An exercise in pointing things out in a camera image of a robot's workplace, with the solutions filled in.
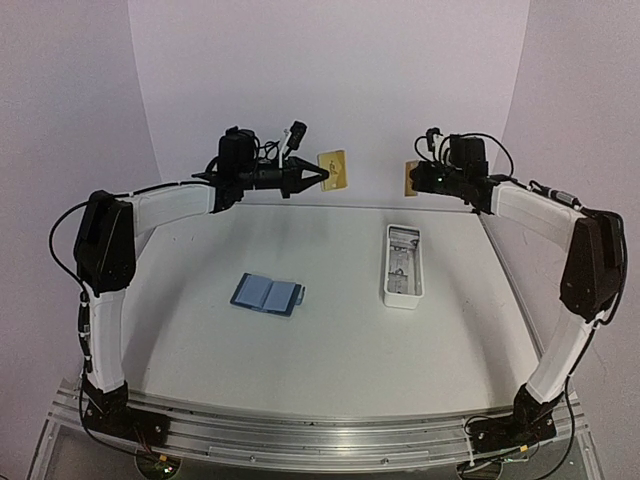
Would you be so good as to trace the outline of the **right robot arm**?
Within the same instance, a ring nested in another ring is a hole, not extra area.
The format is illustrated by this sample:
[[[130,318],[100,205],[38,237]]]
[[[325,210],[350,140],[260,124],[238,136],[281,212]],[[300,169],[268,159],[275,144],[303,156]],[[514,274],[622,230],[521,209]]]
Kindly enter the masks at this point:
[[[491,171],[485,133],[444,134],[428,129],[414,143],[410,171],[418,193],[453,197],[476,214],[509,220],[556,246],[564,255],[558,280],[559,318],[537,367],[514,397],[510,413],[476,417],[465,426],[477,453],[510,450],[552,439],[555,407],[596,331],[611,323],[625,289],[628,255],[622,217],[588,208],[574,195],[531,180],[515,168]]]

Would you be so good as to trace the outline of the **blue card holder wallet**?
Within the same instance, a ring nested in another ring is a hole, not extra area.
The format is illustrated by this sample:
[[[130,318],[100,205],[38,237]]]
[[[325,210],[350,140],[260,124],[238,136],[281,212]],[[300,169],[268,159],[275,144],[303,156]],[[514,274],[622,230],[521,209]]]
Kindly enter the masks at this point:
[[[295,282],[277,281],[262,275],[244,273],[230,304],[259,313],[289,318],[304,300],[306,287]]]

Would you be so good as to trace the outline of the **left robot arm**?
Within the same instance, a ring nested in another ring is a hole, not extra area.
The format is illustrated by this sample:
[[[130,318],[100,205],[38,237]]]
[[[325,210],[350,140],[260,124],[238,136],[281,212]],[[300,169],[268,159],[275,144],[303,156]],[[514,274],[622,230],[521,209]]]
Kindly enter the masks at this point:
[[[168,416],[129,406],[122,367],[122,310],[138,256],[160,227],[217,214],[251,190],[277,190],[283,198],[328,179],[327,170],[297,156],[306,133],[296,121],[275,145],[275,157],[249,129],[231,127],[217,155],[191,179],[129,194],[95,191],[89,197],[73,257],[80,283],[78,336],[83,352],[81,391],[88,398],[80,418],[88,432],[136,442],[144,451],[167,441]]]

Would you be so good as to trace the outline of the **gold credit card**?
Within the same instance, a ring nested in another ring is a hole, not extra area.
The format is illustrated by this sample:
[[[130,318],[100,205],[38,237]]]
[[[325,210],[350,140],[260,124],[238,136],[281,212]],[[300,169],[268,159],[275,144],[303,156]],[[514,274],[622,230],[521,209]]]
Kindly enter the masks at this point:
[[[411,172],[419,165],[418,160],[411,160],[405,163],[404,170],[404,196],[415,197],[418,193],[413,188],[413,180],[411,178]]]
[[[329,173],[329,177],[321,182],[321,190],[329,192],[346,189],[348,186],[346,151],[335,150],[317,155],[318,166]]]

